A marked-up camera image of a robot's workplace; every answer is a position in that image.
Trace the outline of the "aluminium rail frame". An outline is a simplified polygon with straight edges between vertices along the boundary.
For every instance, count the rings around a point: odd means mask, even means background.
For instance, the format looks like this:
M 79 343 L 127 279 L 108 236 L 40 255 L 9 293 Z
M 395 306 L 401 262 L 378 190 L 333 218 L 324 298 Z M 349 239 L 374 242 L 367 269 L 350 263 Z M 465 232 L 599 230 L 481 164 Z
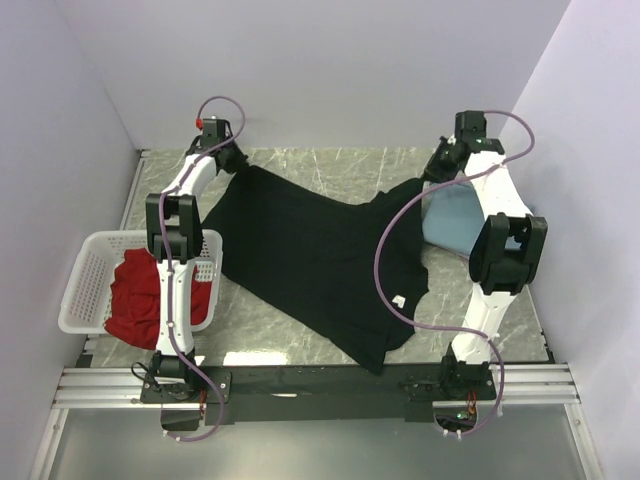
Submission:
M 566 364 L 511 363 L 505 366 L 490 364 L 504 373 L 504 392 L 497 401 L 478 401 L 474 407 L 488 408 L 500 414 L 505 405 L 563 405 L 572 423 L 571 431 L 580 451 L 591 447 L 590 432 L 580 429 L 581 403 L 574 379 Z M 149 408 L 140 401 L 142 382 L 137 367 L 125 368 L 66 368 L 59 381 L 45 433 L 36 453 L 30 476 L 46 479 L 52 470 L 61 435 L 73 409 Z M 463 408 L 460 402 L 438 402 L 436 412 L 446 408 Z

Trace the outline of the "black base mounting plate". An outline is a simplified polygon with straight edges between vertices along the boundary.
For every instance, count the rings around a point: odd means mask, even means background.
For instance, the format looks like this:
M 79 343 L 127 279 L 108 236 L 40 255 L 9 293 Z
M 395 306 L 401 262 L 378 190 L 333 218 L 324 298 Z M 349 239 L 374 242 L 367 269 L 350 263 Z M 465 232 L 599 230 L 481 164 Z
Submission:
M 392 364 L 378 375 L 355 365 L 206 367 L 204 379 L 144 369 L 140 401 L 161 408 L 171 432 L 240 422 L 402 418 L 433 422 L 438 402 L 500 400 L 504 373 L 490 364 Z

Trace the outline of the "black t shirt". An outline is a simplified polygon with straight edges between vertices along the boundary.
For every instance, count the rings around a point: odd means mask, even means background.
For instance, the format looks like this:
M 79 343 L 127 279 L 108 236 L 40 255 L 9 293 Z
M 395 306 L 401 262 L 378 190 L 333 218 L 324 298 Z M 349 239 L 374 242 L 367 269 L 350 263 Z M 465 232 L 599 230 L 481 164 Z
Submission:
M 298 320 L 373 374 L 415 333 L 388 310 L 413 318 L 428 292 L 420 205 L 391 219 L 423 190 L 406 180 L 350 205 L 258 166 L 237 173 L 202 226 L 223 239 L 222 272 Z

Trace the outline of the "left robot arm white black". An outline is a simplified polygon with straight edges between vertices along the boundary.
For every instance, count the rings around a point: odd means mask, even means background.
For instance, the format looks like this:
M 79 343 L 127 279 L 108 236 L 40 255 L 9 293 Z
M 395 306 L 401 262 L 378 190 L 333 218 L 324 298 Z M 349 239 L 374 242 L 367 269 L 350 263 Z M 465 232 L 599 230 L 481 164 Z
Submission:
M 159 275 L 159 333 L 151 367 L 164 376 L 164 389 L 176 401 L 193 399 L 200 388 L 191 324 L 192 283 L 205 233 L 198 198 L 219 172 L 235 173 L 247 164 L 228 120 L 197 118 L 199 135 L 167 187 L 147 196 L 147 249 Z

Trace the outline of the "white plastic laundry basket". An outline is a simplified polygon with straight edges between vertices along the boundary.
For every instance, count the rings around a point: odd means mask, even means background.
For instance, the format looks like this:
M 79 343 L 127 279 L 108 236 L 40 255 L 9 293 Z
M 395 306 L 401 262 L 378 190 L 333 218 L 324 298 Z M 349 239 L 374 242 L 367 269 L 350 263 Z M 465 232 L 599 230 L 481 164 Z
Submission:
M 60 306 L 58 326 L 68 334 L 104 334 L 111 316 L 111 289 L 114 270 L 124 261 L 128 250 L 147 246 L 144 230 L 101 231 L 87 237 L 76 257 Z M 209 282 L 211 293 L 204 321 L 192 327 L 206 329 L 212 322 L 219 296 L 223 239 L 213 230 L 204 232 L 201 255 L 196 258 L 194 279 Z

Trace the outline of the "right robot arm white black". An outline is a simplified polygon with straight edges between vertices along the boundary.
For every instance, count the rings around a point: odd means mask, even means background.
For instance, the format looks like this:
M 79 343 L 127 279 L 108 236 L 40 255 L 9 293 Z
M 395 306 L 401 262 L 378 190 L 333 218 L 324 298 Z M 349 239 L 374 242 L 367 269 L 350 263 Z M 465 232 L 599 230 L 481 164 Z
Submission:
M 548 225 L 521 199 L 502 143 L 488 135 L 486 115 L 466 110 L 443 137 L 422 178 L 427 191 L 422 230 L 426 241 L 468 259 L 471 297 L 450 344 L 457 362 L 481 365 L 495 358 L 508 308 L 535 278 Z

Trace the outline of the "red t shirt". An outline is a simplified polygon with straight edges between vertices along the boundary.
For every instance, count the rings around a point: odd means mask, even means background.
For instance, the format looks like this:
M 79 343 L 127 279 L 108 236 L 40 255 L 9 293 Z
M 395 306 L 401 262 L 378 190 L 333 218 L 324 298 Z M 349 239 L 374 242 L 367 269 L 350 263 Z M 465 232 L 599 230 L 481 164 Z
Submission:
M 105 330 L 145 350 L 156 347 L 160 331 L 160 280 L 155 259 L 144 249 L 129 249 L 114 270 L 111 316 Z

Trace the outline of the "folded blue t shirt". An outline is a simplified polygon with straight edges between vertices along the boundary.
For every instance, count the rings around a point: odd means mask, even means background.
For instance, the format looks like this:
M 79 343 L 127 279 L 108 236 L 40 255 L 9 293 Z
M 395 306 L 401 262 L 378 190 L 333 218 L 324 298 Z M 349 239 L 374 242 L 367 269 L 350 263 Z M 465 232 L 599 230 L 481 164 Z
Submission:
M 483 178 L 433 193 L 422 227 L 427 243 L 468 257 L 517 248 L 535 216 L 512 182 Z

